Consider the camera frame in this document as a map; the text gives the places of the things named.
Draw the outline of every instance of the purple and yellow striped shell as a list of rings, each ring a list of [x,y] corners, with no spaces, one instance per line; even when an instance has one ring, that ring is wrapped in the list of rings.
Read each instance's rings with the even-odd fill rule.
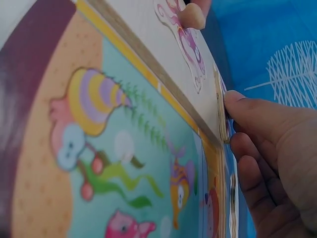
[[[120,85],[95,69],[79,68],[69,82],[67,100],[76,123],[90,136],[106,127],[114,109],[132,107]]]

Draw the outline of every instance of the blue fabric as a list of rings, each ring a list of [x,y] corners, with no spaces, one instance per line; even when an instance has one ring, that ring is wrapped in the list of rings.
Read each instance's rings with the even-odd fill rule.
[[[317,0],[213,0],[211,14],[203,35],[211,49],[224,47],[217,52],[225,54],[213,55],[220,69],[230,69],[223,77],[230,88],[251,98],[316,108]],[[239,237],[254,238],[250,213],[239,202]]]

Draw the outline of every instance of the wooden puzzle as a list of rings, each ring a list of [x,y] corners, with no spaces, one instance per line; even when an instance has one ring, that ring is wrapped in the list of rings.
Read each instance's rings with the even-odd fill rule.
[[[171,24],[181,0],[143,3],[37,0],[8,29],[11,237],[225,237],[221,76],[200,31]]]

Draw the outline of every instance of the yellow stripe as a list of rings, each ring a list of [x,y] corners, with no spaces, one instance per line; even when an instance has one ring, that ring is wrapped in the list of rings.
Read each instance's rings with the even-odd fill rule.
[[[100,134],[105,126],[105,123],[94,123],[84,112],[80,103],[80,86],[82,78],[86,73],[86,69],[77,70],[71,77],[68,86],[68,101],[69,107],[75,121],[82,127],[88,135],[96,136]]]
[[[158,79],[153,73],[148,70],[145,64],[136,56],[127,44],[101,19],[96,12],[89,7],[84,0],[77,1],[77,9],[81,11],[97,29],[105,35],[108,40],[130,61],[130,63],[148,80],[153,87],[158,89]],[[187,112],[180,106],[180,104],[173,98],[170,92],[162,85],[162,96],[169,102],[169,104],[183,117],[183,119],[198,133],[198,126],[194,120],[187,114]],[[204,141],[213,149],[215,147],[209,142],[207,137],[200,131],[200,136],[204,137]]]
[[[99,73],[94,75],[91,78],[89,83],[89,95],[92,100],[93,105],[97,109],[98,112],[110,114],[113,110],[113,107],[109,107],[102,99],[100,93],[100,86],[104,80],[110,80],[106,78],[103,74]]]
[[[121,95],[121,104],[122,105],[125,105],[125,99],[126,99],[126,95],[125,95],[125,93],[122,93],[122,95]]]
[[[111,98],[111,104],[114,106],[114,107],[117,107],[118,106],[118,103],[116,101],[116,96],[117,96],[117,93],[118,93],[118,89],[120,88],[119,84],[115,84],[111,90],[111,95],[110,95],[110,98]]]

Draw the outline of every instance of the wooden edge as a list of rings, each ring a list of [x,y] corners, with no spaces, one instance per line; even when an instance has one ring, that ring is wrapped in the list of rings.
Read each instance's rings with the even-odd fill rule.
[[[221,142],[217,139],[202,117],[195,110],[193,105],[173,82],[164,68],[154,58],[152,53],[144,46],[142,41],[133,33],[133,31],[126,25],[123,19],[116,13],[116,11],[104,0],[87,0],[87,2],[117,31],[117,33],[127,42],[127,44],[134,50],[146,66],[157,76],[163,85],[169,89],[173,97],[178,103],[184,107],[188,114],[194,119],[198,127],[207,138],[216,147],[221,147]]]
[[[221,197],[222,197],[222,230],[224,231],[221,236],[219,236],[219,238],[225,238],[225,233],[226,233],[226,178],[225,178],[225,153],[224,153],[224,146],[221,147],[221,150],[219,151],[219,155],[220,155],[220,162],[219,162],[219,170],[220,170],[220,174],[221,174],[221,180],[223,181],[222,183],[222,191],[221,191]]]
[[[224,109],[224,102],[223,102],[223,94],[221,89],[221,75],[217,68],[214,68],[214,83],[216,87],[216,95],[217,95],[217,104],[218,104],[218,117],[219,117],[219,130],[220,130],[220,138],[221,140],[228,144],[230,142],[230,138],[227,134],[227,125],[226,125],[226,117],[225,117],[225,109]]]

